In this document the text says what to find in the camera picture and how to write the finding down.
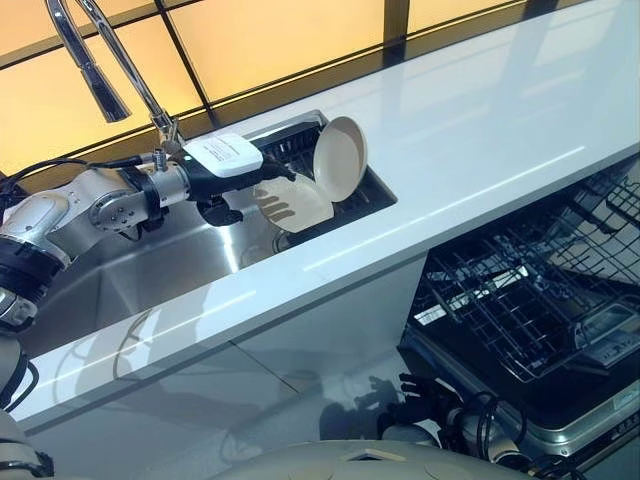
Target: dishwasher door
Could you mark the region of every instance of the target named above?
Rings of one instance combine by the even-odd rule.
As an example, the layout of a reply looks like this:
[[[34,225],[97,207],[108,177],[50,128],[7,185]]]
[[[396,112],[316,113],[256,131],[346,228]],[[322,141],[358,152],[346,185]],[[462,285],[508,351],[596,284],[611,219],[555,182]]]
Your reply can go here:
[[[636,428],[638,157],[432,249],[404,343],[463,396],[524,412],[542,452]]]

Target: black cable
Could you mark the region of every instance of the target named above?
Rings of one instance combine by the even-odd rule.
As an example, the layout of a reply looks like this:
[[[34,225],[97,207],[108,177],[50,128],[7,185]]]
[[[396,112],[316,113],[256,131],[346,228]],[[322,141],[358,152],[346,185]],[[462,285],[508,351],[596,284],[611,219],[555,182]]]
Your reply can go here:
[[[546,467],[540,467],[542,462],[549,462],[550,465]],[[571,460],[567,457],[563,457],[561,455],[542,455],[540,457],[535,458],[529,466],[527,466],[526,470],[530,471],[531,469],[537,468],[539,469],[535,474],[535,478],[552,478],[551,476],[563,476],[567,473],[571,474],[572,480],[586,480],[585,475],[576,469],[574,465],[571,464]]]
[[[24,401],[24,399],[27,398],[31,392],[33,392],[33,389],[36,388],[36,385],[38,385],[38,382],[40,381],[40,372],[38,372],[38,369],[31,361],[27,363],[27,368],[31,372],[31,383],[11,405],[4,409],[7,413],[11,412],[18,405],[20,405]]]
[[[135,237],[135,238],[132,237],[131,235],[129,235],[128,233],[126,233],[126,232],[119,232],[119,234],[120,234],[121,237],[126,238],[130,242],[136,243],[136,242],[139,242],[140,239],[142,238],[142,225],[137,224],[136,225],[136,230],[138,232],[138,236]]]

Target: faucet spout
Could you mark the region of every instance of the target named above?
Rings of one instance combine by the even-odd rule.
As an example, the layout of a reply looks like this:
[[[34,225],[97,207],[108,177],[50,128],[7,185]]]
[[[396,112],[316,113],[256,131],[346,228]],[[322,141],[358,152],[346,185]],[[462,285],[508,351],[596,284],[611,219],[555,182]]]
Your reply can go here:
[[[127,78],[129,78],[140,95],[140,98],[142,98],[142,101],[147,106],[151,121],[160,131],[162,143],[181,143],[181,139],[177,134],[176,122],[169,116],[166,110],[160,106],[151,93],[151,90],[140,75],[140,72],[95,0],[76,0],[76,2],[96,27],[98,33],[109,47],[109,50],[111,50],[113,56],[118,60]],[[45,0],[45,4],[62,43],[71,54],[78,68],[80,68],[82,76],[87,82],[106,121],[118,122],[127,118],[131,114],[130,111],[102,70],[100,70],[100,67],[96,65],[93,55],[91,55],[91,52],[87,48],[86,43],[69,14],[66,0]]]

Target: metal grate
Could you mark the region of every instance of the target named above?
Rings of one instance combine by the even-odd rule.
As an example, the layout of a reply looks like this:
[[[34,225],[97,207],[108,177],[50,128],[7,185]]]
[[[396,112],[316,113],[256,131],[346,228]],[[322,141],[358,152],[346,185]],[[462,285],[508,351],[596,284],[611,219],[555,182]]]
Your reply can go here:
[[[639,318],[639,195],[610,169],[439,247],[414,318],[453,319],[521,381],[544,376]]]

